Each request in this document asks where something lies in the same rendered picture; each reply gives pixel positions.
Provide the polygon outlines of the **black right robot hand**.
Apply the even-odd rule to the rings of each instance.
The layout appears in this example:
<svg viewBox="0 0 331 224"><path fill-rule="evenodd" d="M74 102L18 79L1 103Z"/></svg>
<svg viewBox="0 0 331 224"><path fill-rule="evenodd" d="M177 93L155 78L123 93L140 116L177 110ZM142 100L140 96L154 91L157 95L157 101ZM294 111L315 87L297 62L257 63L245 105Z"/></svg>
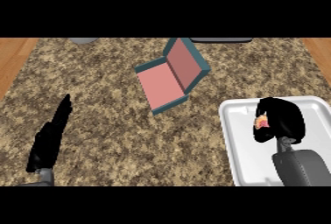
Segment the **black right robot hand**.
<svg viewBox="0 0 331 224"><path fill-rule="evenodd" d="M257 103L256 116L266 115L267 127L253 129L253 138L264 143L273 137L294 139L300 144L306 136L306 123L300 108L294 103L279 98L266 97Z"/></svg>

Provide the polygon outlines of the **teal and pink open box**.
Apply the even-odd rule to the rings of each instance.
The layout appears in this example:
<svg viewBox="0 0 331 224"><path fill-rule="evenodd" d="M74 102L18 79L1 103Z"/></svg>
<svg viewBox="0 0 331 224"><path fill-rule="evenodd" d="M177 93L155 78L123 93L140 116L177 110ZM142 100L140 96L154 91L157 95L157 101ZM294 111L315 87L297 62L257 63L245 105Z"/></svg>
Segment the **teal and pink open box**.
<svg viewBox="0 0 331 224"><path fill-rule="evenodd" d="M134 67L154 115L188 101L189 92L211 71L189 38L170 38L162 56Z"/></svg>

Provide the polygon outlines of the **dark grey flat appliance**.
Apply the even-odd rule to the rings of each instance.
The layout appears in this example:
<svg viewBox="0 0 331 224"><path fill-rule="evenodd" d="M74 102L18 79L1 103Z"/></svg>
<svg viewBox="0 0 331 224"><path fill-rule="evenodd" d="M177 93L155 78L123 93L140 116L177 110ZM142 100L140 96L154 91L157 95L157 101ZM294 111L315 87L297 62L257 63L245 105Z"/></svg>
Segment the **dark grey flat appliance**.
<svg viewBox="0 0 331 224"><path fill-rule="evenodd" d="M195 43L248 43L254 38L191 38Z"/></svg>

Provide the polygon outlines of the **grey rounded object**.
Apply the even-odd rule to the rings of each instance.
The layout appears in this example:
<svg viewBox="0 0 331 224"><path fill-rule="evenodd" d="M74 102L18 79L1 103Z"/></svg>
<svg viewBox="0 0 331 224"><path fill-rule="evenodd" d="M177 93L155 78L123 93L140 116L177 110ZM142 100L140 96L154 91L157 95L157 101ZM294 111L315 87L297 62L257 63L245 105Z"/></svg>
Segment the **grey rounded object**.
<svg viewBox="0 0 331 224"><path fill-rule="evenodd" d="M68 38L75 44L83 45L87 43L92 43L96 41L99 38Z"/></svg>

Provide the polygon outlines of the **white tray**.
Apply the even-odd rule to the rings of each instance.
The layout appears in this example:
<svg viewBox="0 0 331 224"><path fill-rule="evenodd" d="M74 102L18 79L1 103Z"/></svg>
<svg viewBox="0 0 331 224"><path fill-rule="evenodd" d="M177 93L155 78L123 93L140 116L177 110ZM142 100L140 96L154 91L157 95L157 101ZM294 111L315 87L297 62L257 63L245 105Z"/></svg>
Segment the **white tray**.
<svg viewBox="0 0 331 224"><path fill-rule="evenodd" d="M316 96L288 96L301 110L304 118L304 139L295 150L313 150L331 171L331 107ZM224 147L236 186L282 186L272 155L276 141L254 141L254 115L258 98L226 100L219 107Z"/></svg>

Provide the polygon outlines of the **pink and orange cupcake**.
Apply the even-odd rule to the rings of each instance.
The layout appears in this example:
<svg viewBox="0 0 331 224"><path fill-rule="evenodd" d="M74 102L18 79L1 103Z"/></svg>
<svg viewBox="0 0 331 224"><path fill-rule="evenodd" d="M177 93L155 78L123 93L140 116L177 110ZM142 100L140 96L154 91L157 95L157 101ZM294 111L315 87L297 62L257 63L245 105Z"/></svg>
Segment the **pink and orange cupcake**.
<svg viewBox="0 0 331 224"><path fill-rule="evenodd" d="M254 119L254 127L256 127L257 129L260 129L260 128L267 128L267 127L269 127L267 116L266 116L266 115L260 115L260 116Z"/></svg>

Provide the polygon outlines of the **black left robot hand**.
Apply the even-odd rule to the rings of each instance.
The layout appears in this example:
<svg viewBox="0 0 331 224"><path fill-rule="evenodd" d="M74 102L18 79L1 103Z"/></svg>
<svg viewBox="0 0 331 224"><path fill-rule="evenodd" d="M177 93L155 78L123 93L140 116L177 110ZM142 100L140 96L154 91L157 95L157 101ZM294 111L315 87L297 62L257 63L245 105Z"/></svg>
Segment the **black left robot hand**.
<svg viewBox="0 0 331 224"><path fill-rule="evenodd" d="M58 160L59 146L63 130L68 124L68 116L72 111L69 94L58 105L50 122L46 122L35 133L35 141L29 151L26 172L37 172L43 168L52 169Z"/></svg>

